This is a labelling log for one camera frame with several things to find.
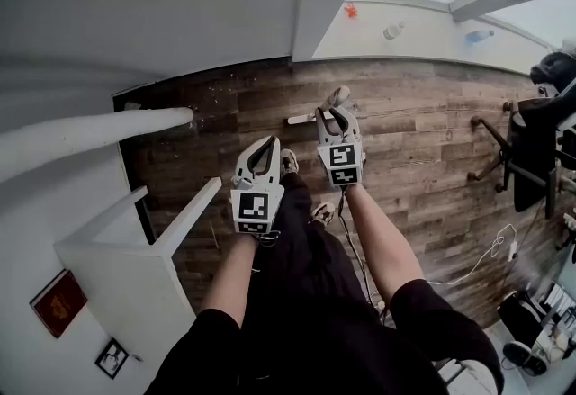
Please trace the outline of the black bag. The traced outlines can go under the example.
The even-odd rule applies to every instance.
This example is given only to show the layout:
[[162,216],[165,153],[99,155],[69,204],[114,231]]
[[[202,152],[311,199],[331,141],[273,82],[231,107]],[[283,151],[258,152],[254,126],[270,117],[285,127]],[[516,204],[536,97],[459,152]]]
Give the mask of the black bag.
[[528,347],[534,346],[543,330],[546,312],[526,292],[508,293],[497,312],[516,341]]

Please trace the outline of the black framed deer picture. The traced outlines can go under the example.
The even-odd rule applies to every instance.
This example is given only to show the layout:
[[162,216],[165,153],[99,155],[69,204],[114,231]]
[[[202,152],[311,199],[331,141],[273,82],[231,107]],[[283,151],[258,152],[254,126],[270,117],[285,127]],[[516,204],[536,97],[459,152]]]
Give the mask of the black framed deer picture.
[[129,357],[121,344],[112,338],[96,357],[96,366],[109,378],[114,379]]

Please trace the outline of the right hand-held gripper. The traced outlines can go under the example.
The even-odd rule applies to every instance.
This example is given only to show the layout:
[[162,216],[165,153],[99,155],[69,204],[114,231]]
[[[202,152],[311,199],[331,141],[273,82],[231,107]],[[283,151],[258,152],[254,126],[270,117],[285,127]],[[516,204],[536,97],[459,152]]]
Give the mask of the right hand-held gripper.
[[319,136],[317,151],[332,187],[359,184],[363,178],[365,153],[357,118],[344,107],[333,107],[330,114],[340,129],[340,144],[333,144],[334,134],[326,114],[317,107],[315,122]]

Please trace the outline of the clear plastic bottle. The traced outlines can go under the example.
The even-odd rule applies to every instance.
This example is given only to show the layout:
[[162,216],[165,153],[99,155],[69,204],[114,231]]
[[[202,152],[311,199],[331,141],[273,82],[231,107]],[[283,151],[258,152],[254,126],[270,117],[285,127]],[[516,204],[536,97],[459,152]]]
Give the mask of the clear plastic bottle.
[[392,23],[384,29],[382,35],[386,40],[395,40],[402,34],[405,26],[403,21]]

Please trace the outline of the person's black clothing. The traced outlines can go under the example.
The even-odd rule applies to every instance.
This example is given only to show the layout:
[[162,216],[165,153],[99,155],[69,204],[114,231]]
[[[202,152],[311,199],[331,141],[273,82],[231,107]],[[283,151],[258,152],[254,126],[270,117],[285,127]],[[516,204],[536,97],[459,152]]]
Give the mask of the person's black clothing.
[[434,366],[474,360],[501,395],[497,353],[481,327],[425,280],[404,284],[384,326],[354,267],[298,174],[284,196],[272,247],[257,244],[241,328],[201,310],[161,364],[145,395],[449,395]]

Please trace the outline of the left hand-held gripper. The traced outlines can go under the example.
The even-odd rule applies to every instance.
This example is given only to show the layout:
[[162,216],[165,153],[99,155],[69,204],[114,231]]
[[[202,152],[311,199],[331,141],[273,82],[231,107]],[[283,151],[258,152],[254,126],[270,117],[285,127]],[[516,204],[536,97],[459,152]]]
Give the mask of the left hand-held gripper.
[[267,236],[284,197],[280,181],[280,140],[269,135],[238,156],[230,191],[232,217],[238,233]]

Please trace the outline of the person's left sneaker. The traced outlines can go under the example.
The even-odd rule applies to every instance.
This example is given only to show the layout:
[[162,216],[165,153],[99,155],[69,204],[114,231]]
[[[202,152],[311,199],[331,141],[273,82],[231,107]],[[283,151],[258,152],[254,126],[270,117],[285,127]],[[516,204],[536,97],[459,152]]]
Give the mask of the person's left sneaker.
[[296,155],[288,148],[283,148],[281,150],[281,165],[280,165],[280,173],[281,176],[290,174],[290,173],[299,173],[299,163],[297,160]]

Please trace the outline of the white strapped pouch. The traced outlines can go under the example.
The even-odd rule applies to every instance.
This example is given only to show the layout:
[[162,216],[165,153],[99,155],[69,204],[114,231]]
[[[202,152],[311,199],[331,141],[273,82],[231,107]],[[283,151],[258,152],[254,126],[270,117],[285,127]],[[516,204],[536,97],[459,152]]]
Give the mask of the white strapped pouch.
[[452,358],[435,362],[434,366],[449,395],[498,395],[491,371],[477,361]]

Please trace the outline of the black office chair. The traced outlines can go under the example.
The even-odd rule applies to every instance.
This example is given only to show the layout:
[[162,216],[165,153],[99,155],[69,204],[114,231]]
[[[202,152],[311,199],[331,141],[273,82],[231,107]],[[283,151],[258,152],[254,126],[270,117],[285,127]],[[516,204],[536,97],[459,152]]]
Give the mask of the black office chair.
[[467,179],[480,181],[502,166],[503,181],[495,190],[507,191],[513,179],[515,211],[543,201],[544,215],[550,219],[558,188],[557,166],[576,171],[576,77],[554,97],[505,102],[502,110],[509,114],[506,137],[481,116],[471,118],[473,129],[482,125],[496,140],[499,153],[481,172],[470,172]]

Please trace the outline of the person's right sneaker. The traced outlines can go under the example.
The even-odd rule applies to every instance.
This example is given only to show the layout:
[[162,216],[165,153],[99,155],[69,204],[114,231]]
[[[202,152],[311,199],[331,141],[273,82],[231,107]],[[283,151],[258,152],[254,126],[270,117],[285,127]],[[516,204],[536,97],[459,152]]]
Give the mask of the person's right sneaker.
[[336,207],[331,202],[322,202],[319,206],[317,206],[310,214],[310,221],[311,222],[318,222],[324,228],[328,226],[328,224],[332,221],[334,217],[334,213],[336,211]]

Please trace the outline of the person's left forearm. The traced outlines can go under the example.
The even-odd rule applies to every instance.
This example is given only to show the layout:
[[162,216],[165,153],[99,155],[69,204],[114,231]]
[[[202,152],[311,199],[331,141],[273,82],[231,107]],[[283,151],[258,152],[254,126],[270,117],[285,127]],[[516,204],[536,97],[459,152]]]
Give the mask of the person's left forearm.
[[219,310],[242,327],[248,303],[252,266],[257,240],[248,234],[237,234],[221,261],[201,310]]

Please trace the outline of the thick white pipe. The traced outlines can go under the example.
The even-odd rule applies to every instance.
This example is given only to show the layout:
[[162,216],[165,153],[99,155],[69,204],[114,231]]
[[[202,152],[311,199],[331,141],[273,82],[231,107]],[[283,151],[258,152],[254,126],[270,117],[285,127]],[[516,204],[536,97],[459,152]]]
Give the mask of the thick white pipe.
[[64,157],[193,119],[191,109],[179,107],[70,117],[10,130],[0,134],[0,183]]

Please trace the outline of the person's right forearm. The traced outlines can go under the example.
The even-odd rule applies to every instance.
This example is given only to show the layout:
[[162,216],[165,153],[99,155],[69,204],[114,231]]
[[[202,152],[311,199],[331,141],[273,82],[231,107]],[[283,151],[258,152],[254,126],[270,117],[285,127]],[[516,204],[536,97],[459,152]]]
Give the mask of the person's right forearm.
[[410,243],[361,184],[345,192],[355,229],[378,292],[386,305],[404,284],[424,274]]

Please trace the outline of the person's sneaker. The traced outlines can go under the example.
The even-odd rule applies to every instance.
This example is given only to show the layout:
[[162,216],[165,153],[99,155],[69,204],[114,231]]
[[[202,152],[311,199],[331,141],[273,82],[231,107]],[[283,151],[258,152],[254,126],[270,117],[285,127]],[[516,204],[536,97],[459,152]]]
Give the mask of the person's sneaker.
[[281,176],[290,174],[290,173],[299,173],[299,163],[297,160],[296,155],[288,148],[283,148],[281,150],[281,165],[280,165],[280,173]]
[[317,206],[310,214],[310,221],[311,222],[318,222],[324,228],[328,226],[328,224],[332,221],[334,217],[334,213],[336,211],[336,207],[331,202],[322,202],[319,206]]

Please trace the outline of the white window ledge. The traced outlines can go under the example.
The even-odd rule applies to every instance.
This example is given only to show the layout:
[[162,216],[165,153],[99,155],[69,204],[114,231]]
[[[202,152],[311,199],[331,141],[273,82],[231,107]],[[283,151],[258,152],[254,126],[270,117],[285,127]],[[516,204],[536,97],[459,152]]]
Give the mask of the white window ledge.
[[[344,6],[352,2],[355,19]],[[403,21],[395,40],[384,29]],[[464,37],[471,31],[493,30],[494,36],[475,45]],[[535,35],[494,17],[457,22],[447,3],[434,0],[346,0],[313,53],[314,59],[420,58],[462,62],[526,74],[552,45]]]

